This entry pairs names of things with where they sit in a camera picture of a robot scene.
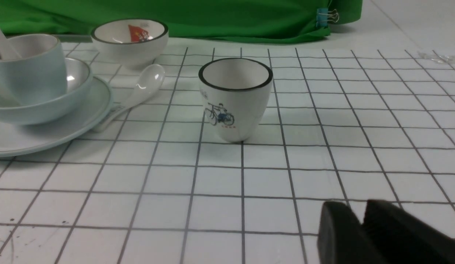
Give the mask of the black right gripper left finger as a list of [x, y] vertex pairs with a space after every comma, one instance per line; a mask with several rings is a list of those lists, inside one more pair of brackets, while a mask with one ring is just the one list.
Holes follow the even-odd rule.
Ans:
[[317, 238], [321, 264], [386, 264], [350, 207], [323, 202]]

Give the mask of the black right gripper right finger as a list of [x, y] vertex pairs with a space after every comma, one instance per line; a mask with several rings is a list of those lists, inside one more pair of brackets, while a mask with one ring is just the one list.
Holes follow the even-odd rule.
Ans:
[[390, 264], [455, 264], [455, 239], [390, 202], [369, 199], [362, 227]]

